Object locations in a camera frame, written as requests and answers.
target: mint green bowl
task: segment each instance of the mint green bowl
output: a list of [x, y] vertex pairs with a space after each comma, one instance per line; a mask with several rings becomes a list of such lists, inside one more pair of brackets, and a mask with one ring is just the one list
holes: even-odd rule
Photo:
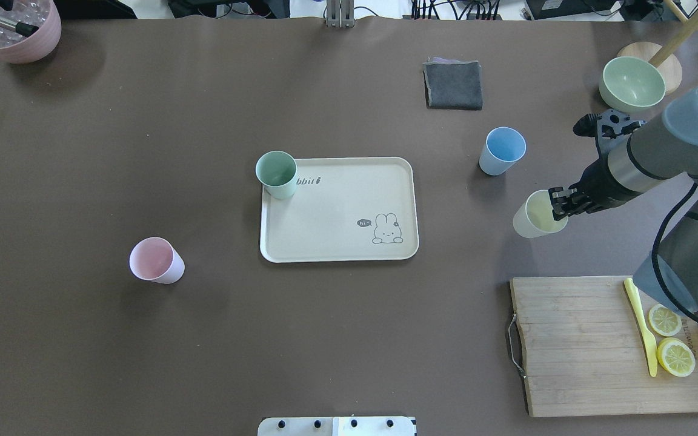
[[636, 113], [661, 102], [666, 85], [659, 70], [640, 58], [621, 56], [609, 61], [599, 80], [599, 94], [609, 107]]

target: cutting board handle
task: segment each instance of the cutting board handle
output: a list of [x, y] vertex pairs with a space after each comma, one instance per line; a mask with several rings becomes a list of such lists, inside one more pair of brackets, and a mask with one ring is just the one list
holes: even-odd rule
[[[512, 326], [516, 325], [516, 320], [518, 319], [518, 316], [516, 315], [516, 312], [513, 312], [512, 318], [510, 318], [510, 322], [508, 323], [508, 349], [510, 350], [510, 361], [513, 362], [514, 365], [516, 365], [516, 369], [519, 370], [519, 375], [521, 375], [521, 379], [526, 380], [527, 379], [527, 373], [524, 372], [524, 368], [519, 365], [519, 362], [516, 362], [516, 357], [513, 356], [513, 339], [512, 335], [510, 334], [510, 328]], [[519, 328], [518, 326], [516, 327], [516, 334], [519, 333]]]

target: pink cup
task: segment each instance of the pink cup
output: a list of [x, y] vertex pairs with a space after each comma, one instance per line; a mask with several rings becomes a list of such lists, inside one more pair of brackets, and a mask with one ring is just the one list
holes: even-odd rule
[[148, 237], [134, 246], [128, 265], [136, 278], [172, 284], [185, 273], [185, 262], [162, 237]]
[[33, 35], [7, 47], [0, 48], [0, 61], [11, 64], [27, 64], [50, 54], [61, 38], [61, 17], [55, 3], [50, 0], [47, 19]]

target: bunny drawing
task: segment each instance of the bunny drawing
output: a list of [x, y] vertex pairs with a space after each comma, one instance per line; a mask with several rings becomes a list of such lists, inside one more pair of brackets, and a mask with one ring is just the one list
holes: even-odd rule
[[376, 229], [373, 230], [373, 243], [401, 243], [402, 233], [394, 213], [376, 215]]

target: lemon slice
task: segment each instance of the lemon slice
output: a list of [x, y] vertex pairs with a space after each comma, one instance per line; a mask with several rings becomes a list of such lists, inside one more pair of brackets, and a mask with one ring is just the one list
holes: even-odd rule
[[683, 326], [680, 315], [657, 304], [648, 310], [648, 322], [656, 333], [662, 336], [674, 336]]
[[662, 339], [656, 348], [656, 357], [663, 369], [677, 377], [690, 375], [696, 366], [696, 359], [688, 345], [676, 337]]

